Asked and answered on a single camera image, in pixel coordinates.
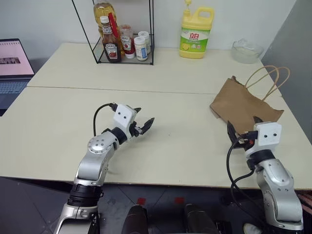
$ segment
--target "paper bag handle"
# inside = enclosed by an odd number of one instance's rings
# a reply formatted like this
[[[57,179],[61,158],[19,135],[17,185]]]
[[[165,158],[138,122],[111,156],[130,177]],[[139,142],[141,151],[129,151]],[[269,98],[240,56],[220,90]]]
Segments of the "paper bag handle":
[[[263,77],[261,77],[259,80],[257,80],[256,82],[252,83],[251,85],[247,86],[247,83],[250,81],[250,79],[254,76],[254,74],[256,74],[258,71],[260,71],[261,69],[263,68],[273,68],[272,71],[268,72],[266,75],[264,75]],[[278,85],[275,89],[274,86],[276,86],[277,82],[278,82],[278,79],[279,79],[279,70],[280,69],[286,69],[287,72],[288,72],[288,75],[287,77],[285,78],[285,80],[280,84]],[[262,99],[263,101],[269,96],[271,95],[276,89],[278,89],[279,87],[281,87],[289,78],[290,76],[290,70],[288,67],[275,67],[273,65],[267,65],[267,66],[263,66],[263,67],[260,67],[258,70],[256,70],[250,77],[249,79],[246,81],[246,84],[245,84],[245,88],[248,89],[250,88],[251,86],[253,86],[254,84],[257,84],[259,81],[261,81],[264,77],[268,76],[269,74],[271,74],[272,72],[276,72],[276,78],[275,78],[275,81],[274,81],[274,84],[272,85],[272,87],[269,89],[269,91],[267,92],[267,94],[264,96],[264,98]]]

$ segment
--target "green label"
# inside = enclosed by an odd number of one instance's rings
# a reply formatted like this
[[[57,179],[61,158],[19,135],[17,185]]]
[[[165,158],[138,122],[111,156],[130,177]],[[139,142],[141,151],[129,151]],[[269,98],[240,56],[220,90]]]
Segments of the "green label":
[[[182,28],[180,50],[205,52],[210,30],[193,30]]]

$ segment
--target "white tabletop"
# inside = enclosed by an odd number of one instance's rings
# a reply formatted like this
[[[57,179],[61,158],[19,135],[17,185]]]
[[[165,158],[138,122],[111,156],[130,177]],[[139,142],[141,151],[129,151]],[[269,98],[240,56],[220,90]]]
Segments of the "white tabletop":
[[[126,142],[110,161],[106,182],[229,187],[226,124],[209,109],[215,95],[27,87],[0,121],[0,176],[72,181],[92,134],[94,111],[107,102],[141,107],[138,125],[155,117],[150,131]],[[291,171],[295,188],[311,189],[312,146],[281,97],[284,109],[275,156]],[[108,108],[97,132],[112,128]],[[241,149],[231,156],[237,177],[248,167]],[[258,188],[255,176],[241,187]]]
[[[245,83],[262,66],[260,61],[236,62],[229,50],[208,50],[204,59],[189,59],[181,58],[177,49],[170,48],[155,49],[154,66],[96,64],[89,45],[65,43],[28,86],[217,94],[226,78],[234,75]],[[264,74],[263,69],[257,77]],[[272,85],[273,81],[266,77],[250,92],[265,95]],[[280,97],[281,93],[277,90],[272,96]]]

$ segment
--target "yellow dish soap bottle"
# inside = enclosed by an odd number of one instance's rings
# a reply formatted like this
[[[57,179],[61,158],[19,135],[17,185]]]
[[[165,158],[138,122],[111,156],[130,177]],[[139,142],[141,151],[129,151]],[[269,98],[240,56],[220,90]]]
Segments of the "yellow dish soap bottle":
[[[189,9],[191,2],[192,0],[185,0],[187,9],[183,12],[180,56],[201,59],[206,51],[215,11],[210,7],[200,7],[191,15]],[[199,16],[201,12],[209,12],[210,15],[209,17]]]

